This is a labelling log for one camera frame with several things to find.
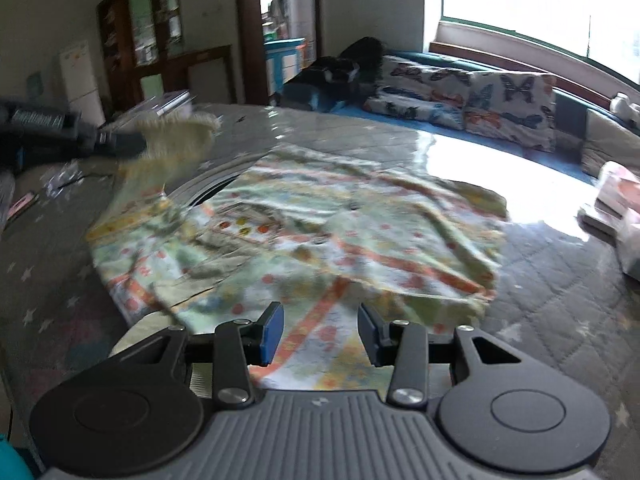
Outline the grey quilted star table cover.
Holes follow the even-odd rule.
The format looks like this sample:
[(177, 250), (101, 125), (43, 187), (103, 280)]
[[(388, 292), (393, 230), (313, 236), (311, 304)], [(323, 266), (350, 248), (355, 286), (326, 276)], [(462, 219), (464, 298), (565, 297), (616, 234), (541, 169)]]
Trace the grey quilted star table cover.
[[(222, 131), (204, 164), (170, 185), (181, 197), (227, 180), (281, 142), (502, 195), (510, 221), (498, 295), (482, 326), (600, 394), (613, 423), (599, 474), (638, 477), (639, 287), (620, 273), (612, 245), (577, 222), (590, 184), (541, 154), (498, 151), (430, 126), (248, 105), (216, 105), (214, 113)], [(1, 383), (13, 408), (2, 429), (21, 448), (30, 447), (27, 422), (38, 398), (107, 356), (126, 327), (85, 242), (112, 197), (115, 167), (93, 159), (82, 170), (81, 182), (40, 197), (1, 237)]]

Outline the white refrigerator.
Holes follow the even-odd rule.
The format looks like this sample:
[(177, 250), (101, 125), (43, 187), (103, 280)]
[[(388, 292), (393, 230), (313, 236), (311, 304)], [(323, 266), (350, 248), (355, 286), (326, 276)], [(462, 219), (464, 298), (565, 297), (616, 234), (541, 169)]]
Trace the white refrigerator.
[(72, 44), (60, 52), (58, 59), (68, 107), (84, 122), (102, 126), (105, 117), (88, 42)]

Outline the clear plastic food box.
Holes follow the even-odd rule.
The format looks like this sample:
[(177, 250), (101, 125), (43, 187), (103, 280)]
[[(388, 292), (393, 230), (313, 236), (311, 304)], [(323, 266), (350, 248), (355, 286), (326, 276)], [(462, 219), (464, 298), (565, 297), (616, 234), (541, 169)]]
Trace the clear plastic food box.
[(161, 96), (152, 96), (152, 98), (137, 104), (130, 110), (126, 110), (126, 112), (118, 116), (118, 119), (129, 119), (139, 114), (149, 113), (162, 117), (180, 106), (189, 105), (192, 100), (193, 96), (188, 90), (163, 93)]

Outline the dark wooden cabinet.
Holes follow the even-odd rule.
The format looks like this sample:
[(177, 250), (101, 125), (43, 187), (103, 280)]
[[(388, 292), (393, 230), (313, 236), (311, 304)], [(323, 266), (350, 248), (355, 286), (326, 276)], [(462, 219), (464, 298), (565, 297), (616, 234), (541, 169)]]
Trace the dark wooden cabinet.
[(113, 112), (174, 91), (196, 102), (238, 100), (231, 47), (188, 48), (180, 0), (102, 0), (96, 14)]

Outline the grey plain cushion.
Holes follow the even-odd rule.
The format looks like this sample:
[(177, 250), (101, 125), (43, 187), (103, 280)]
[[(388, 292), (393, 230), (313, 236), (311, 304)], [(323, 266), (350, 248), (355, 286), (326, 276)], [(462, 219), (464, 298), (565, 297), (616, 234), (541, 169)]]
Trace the grey plain cushion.
[(582, 171), (597, 177), (606, 162), (617, 162), (639, 177), (639, 137), (599, 112), (588, 110)]

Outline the blue white storage cabinet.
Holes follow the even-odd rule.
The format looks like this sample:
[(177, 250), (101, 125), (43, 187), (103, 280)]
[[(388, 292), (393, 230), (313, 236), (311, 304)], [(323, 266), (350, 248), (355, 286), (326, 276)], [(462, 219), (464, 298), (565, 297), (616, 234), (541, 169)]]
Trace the blue white storage cabinet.
[(280, 93), (284, 84), (302, 70), (304, 38), (270, 40), (264, 43), (268, 94)]

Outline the large butterfly print pillow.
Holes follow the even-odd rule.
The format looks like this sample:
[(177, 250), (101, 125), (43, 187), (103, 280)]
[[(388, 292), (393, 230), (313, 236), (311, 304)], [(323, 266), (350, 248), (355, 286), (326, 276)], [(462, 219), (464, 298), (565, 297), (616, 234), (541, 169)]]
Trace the large butterfly print pillow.
[(464, 109), (467, 132), (532, 150), (555, 150), (555, 76), (481, 70), (471, 78)]

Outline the flat grey book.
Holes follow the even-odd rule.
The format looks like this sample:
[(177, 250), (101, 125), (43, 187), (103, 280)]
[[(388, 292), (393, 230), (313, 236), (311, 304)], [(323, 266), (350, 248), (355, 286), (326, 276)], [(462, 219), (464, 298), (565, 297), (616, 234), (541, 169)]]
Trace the flat grey book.
[(585, 204), (578, 210), (577, 221), (588, 234), (614, 245), (622, 217), (615, 212)]

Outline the white plush toy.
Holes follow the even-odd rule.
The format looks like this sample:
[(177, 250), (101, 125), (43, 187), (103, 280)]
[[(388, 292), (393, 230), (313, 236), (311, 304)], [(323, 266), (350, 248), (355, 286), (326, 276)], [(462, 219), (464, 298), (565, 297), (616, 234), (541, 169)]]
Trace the white plush toy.
[(623, 92), (618, 92), (610, 102), (610, 112), (621, 122), (628, 125), (640, 125), (640, 106)]

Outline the colourful patterned children's garment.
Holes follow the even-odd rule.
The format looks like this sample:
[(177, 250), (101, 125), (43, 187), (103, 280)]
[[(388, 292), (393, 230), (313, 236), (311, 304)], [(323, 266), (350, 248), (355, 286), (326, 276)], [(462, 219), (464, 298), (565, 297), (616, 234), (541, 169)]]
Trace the colourful patterned children's garment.
[(469, 183), (284, 144), (196, 206), (166, 196), (219, 124), (147, 120), (148, 150), (88, 234), (92, 261), (129, 323), (162, 311), (194, 334), (280, 302), (277, 389), (385, 390), (357, 334), (362, 304), (437, 333), (495, 298), (506, 201)]

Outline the black bag on sofa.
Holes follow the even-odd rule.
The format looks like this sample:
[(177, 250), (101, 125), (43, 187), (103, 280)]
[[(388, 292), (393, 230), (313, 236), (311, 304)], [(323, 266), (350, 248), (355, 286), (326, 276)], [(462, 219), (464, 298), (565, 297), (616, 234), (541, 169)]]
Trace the black bag on sofa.
[(380, 40), (363, 37), (339, 56), (317, 58), (284, 84), (278, 104), (319, 113), (361, 104), (375, 94), (384, 53)]

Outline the blue sofa bed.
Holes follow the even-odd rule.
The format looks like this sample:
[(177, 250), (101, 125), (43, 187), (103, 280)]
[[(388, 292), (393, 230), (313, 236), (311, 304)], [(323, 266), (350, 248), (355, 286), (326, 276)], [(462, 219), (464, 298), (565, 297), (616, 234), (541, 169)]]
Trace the blue sofa bed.
[(288, 108), (378, 120), (522, 156), (585, 182), (615, 160), (639, 168), (639, 124), (560, 89), (556, 76), (385, 50), (322, 56), (274, 96)]

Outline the folded butterfly print blanket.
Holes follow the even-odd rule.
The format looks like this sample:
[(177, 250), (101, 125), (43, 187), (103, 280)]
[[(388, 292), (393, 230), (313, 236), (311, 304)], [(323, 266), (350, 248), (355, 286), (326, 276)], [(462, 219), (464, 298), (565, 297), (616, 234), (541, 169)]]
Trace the folded butterfly print blanket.
[(362, 107), (374, 114), (462, 131), (471, 86), (471, 74), (464, 70), (385, 55), (374, 93)]

